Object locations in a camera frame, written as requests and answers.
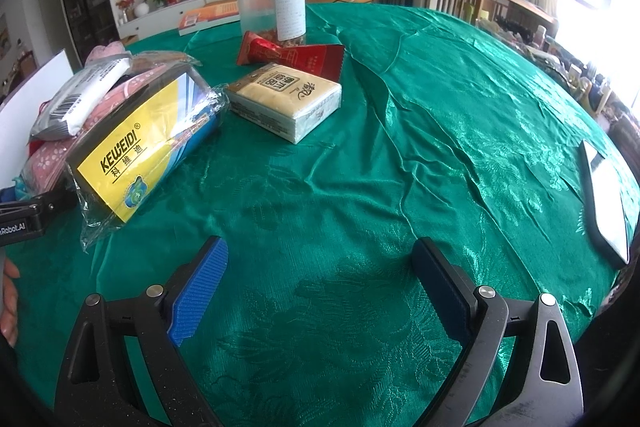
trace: red wrapper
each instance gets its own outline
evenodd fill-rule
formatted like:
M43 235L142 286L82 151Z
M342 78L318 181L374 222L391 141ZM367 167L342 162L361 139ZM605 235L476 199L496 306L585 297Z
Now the red wrapper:
M333 82L340 82L343 58L344 46L341 44L312 44L283 48L253 32L246 32L236 64L245 66L258 62L276 62Z

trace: white board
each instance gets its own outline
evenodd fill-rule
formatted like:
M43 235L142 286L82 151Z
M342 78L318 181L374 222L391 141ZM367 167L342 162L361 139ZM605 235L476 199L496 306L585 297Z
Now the white board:
M62 50L17 87L0 105L0 188L12 187L29 157L29 133L40 105L73 76Z

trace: blue cartoon logo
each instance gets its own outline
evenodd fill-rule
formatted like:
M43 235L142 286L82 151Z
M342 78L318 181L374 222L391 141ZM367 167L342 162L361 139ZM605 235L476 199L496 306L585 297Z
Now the blue cartoon logo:
M142 179L142 176L138 176L136 181L129 185L127 192L124 194L124 204L129 208L134 208L140 204L142 198L145 197L148 187Z

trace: metal screw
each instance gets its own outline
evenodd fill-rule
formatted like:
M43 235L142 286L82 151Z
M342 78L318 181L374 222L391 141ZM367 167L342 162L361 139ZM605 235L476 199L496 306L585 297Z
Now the metal screw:
M491 286L480 286L478 293L485 299L493 299L495 297L495 290Z
M149 288L146 289L146 296L155 298L155 297L161 296L162 292L164 292L164 288L162 288L162 285L154 284L149 286Z
M87 306L95 306L98 302L100 302L100 294L92 293L84 300L84 302L86 302Z
M540 296L540 300L542 301L543 304L546 304L547 306L554 306L556 304L556 298L551 295L551 293L543 293Z

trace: blue gripper pad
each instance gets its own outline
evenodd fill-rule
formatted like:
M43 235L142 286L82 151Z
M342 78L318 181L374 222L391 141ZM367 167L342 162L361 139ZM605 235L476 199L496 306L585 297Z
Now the blue gripper pad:
M478 305L473 283L461 268L449 264L428 237L414 243L411 259L447 336L465 346L472 337Z
M172 321L167 334L176 347L192 337L218 288L228 261L228 247L224 239L210 246L209 251L193 271L172 307Z

